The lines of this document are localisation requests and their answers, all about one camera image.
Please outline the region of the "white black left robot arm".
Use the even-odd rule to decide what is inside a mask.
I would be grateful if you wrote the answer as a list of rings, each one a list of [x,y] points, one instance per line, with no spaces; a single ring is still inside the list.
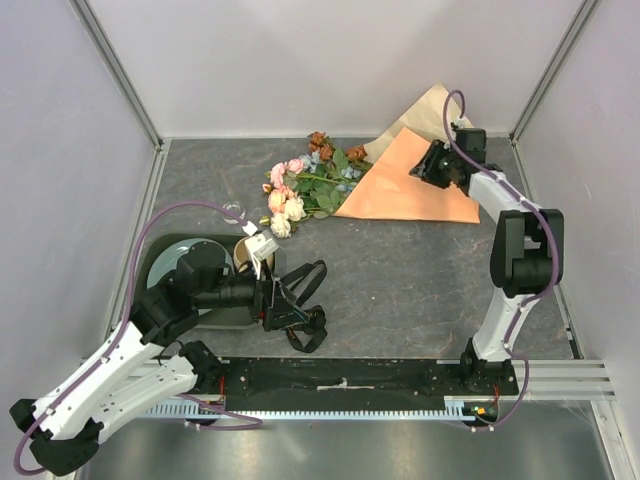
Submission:
[[[65,476],[87,463],[113,433],[174,395],[208,393],[222,364],[201,341],[184,344],[155,371],[131,384],[131,372],[160,355],[196,327],[201,313],[244,307],[265,313],[277,244],[264,235],[242,241],[247,259],[210,239],[184,240],[152,264],[148,285],[101,345],[49,394],[20,399],[10,409],[23,432],[18,450],[29,449],[41,471]]]

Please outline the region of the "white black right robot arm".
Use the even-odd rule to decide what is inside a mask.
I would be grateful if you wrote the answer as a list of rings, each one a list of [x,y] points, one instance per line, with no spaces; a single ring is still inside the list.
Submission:
[[[495,223],[490,255],[494,292],[485,319],[456,363],[428,366],[436,395],[516,395],[513,345],[533,307],[561,280],[564,216],[526,198],[486,161],[486,133],[455,126],[434,141],[411,176],[441,189],[458,187]]]

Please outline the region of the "black printed ribbon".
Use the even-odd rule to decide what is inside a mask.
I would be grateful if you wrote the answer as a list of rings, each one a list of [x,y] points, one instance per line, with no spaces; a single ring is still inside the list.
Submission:
[[[284,331],[290,346],[301,353],[314,353],[327,337],[326,313],[321,305],[304,309],[304,304],[312,297],[327,277],[324,260],[305,263],[280,279],[280,285],[289,293],[309,279],[308,285],[291,300],[294,315],[300,319],[297,324],[287,326]]]

